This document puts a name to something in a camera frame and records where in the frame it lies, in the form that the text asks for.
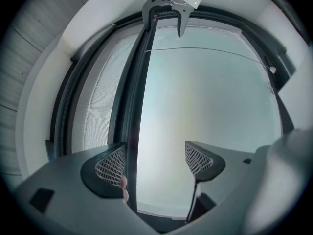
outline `cable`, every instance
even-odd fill
[[[254,60],[254,59],[251,59],[251,58],[248,58],[248,57],[245,57],[245,56],[242,56],[240,54],[233,53],[233,52],[220,50],[220,49],[210,49],[210,48],[202,48],[202,47],[178,47],[178,48],[166,48],[166,49],[150,49],[150,50],[146,50],[145,52],[152,52],[152,51],[157,51],[157,50],[168,50],[168,49],[206,49],[206,50],[220,51],[220,52],[225,52],[225,53],[228,53],[228,54],[233,54],[233,55],[236,55],[236,56],[244,57],[246,59],[249,59],[249,60],[251,60],[253,62],[256,62],[256,63],[258,63],[258,64],[260,64],[260,65],[270,69],[269,66],[266,66],[266,65],[260,63],[259,61]]]

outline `thin wire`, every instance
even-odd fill
[[[225,53],[228,53],[228,54],[233,54],[233,55],[236,55],[236,56],[244,57],[244,58],[246,58],[246,59],[249,59],[249,60],[251,60],[251,61],[253,61],[253,62],[256,62],[256,63],[258,63],[258,64],[260,64],[260,65],[263,65],[264,67],[270,69],[270,67],[268,67],[268,66],[266,66],[266,65],[264,65],[264,64],[262,64],[262,63],[260,63],[259,61],[254,60],[254,59],[251,59],[251,58],[248,58],[248,57],[245,57],[245,56],[242,56],[242,55],[240,55],[240,54],[233,53],[233,52],[229,52],[229,51],[225,51],[225,50],[220,50],[220,49],[210,49],[210,48],[201,48],[201,47],[178,47],[178,48],[166,48],[166,49],[149,49],[149,50],[146,50],[145,52],[152,52],[152,51],[156,51],[156,50],[168,50],[168,49],[207,49],[207,50],[220,51],[220,52],[225,52]]]

